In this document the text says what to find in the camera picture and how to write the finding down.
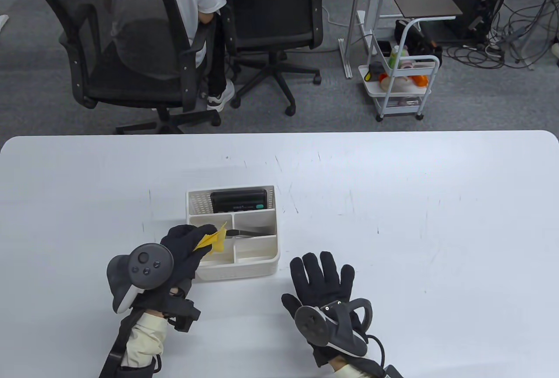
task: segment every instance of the vr controller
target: vr controller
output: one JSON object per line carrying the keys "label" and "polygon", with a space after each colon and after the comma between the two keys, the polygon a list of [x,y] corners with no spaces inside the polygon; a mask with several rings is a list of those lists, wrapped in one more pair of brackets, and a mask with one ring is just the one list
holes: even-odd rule
{"label": "vr controller", "polygon": [[138,294],[155,289],[173,272],[173,255],[161,244],[147,243],[131,254],[114,256],[107,266],[107,278],[113,293],[112,309],[122,314]]}
{"label": "vr controller", "polygon": [[343,303],[335,301],[327,306],[302,306],[295,312],[295,324],[299,332],[312,344],[331,347],[342,354],[363,357],[367,354],[367,342],[353,330],[349,314],[357,308],[365,309],[361,330],[367,332],[373,320],[371,302],[364,298]]}
{"label": "vr controller", "polygon": [[[353,329],[350,316],[358,308],[365,310],[365,316],[359,326],[359,332],[362,334]],[[297,329],[311,344],[337,350],[348,364],[374,378],[402,378],[394,366],[389,365],[384,369],[382,344],[374,336],[366,335],[372,320],[371,302],[364,298],[350,302],[334,301],[321,308],[302,306],[295,312]],[[381,364],[366,358],[367,337],[373,337],[379,344],[383,358]]]}

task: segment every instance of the black pants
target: black pants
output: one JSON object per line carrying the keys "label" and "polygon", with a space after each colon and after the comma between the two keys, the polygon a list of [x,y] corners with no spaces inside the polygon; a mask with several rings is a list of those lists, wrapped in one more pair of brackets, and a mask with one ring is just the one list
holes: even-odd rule
{"label": "black pants", "polygon": [[212,52],[211,69],[208,73],[208,95],[217,97],[225,90],[225,35],[221,17],[214,13],[215,34]]}

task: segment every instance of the black bag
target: black bag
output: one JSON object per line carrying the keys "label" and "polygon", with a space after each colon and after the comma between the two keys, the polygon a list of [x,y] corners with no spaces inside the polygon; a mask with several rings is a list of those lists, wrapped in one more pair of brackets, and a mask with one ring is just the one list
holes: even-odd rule
{"label": "black bag", "polygon": [[[397,20],[396,27],[394,28],[394,37],[399,43],[402,39],[402,34],[404,33],[404,27],[408,24],[407,21]],[[407,51],[410,55],[435,55],[439,58],[441,67],[443,66],[443,49],[427,37],[421,31],[418,31],[417,27],[412,26],[407,31],[405,45],[407,46]]]}

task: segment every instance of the black glove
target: black glove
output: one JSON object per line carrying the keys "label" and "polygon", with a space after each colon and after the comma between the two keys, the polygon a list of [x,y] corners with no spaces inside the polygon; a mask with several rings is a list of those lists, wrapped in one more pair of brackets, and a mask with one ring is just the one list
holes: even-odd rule
{"label": "black glove", "polygon": [[[212,246],[205,246],[198,250],[194,250],[194,248],[206,234],[214,234],[216,231],[216,228],[209,224],[201,227],[182,225],[171,228],[162,238],[161,244],[173,255],[173,273],[162,286],[139,294],[132,303],[132,307],[152,309],[164,314],[173,313],[176,300],[184,300],[190,291],[190,285],[200,261]],[[178,292],[171,295],[170,292],[173,288],[178,288]]]}
{"label": "black glove", "polygon": [[[295,312],[300,306],[320,308],[334,301],[349,302],[353,279],[355,278],[353,266],[344,265],[340,276],[338,276],[336,263],[330,252],[321,252],[320,262],[322,263],[322,269],[320,269],[318,260],[313,253],[307,253],[302,259],[294,258],[291,261],[291,278],[299,299],[291,294],[283,294],[281,300],[292,318],[295,318]],[[365,332],[361,330],[359,316],[353,312],[351,313],[351,319],[353,329],[367,341]],[[313,356],[317,366],[323,366],[336,356],[341,355],[341,352],[334,348],[309,344],[313,348]]]}

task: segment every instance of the beige sleeve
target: beige sleeve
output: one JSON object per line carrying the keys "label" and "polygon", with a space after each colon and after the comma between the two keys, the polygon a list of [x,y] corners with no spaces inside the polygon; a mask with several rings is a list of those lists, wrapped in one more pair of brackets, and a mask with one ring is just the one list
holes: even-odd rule
{"label": "beige sleeve", "polygon": [[142,314],[132,328],[126,353],[121,366],[144,368],[149,366],[156,354],[163,353],[163,342],[167,336],[167,320],[151,314]]}
{"label": "beige sleeve", "polygon": [[335,378],[370,378],[368,374],[354,368],[351,365],[346,365],[334,372]]}

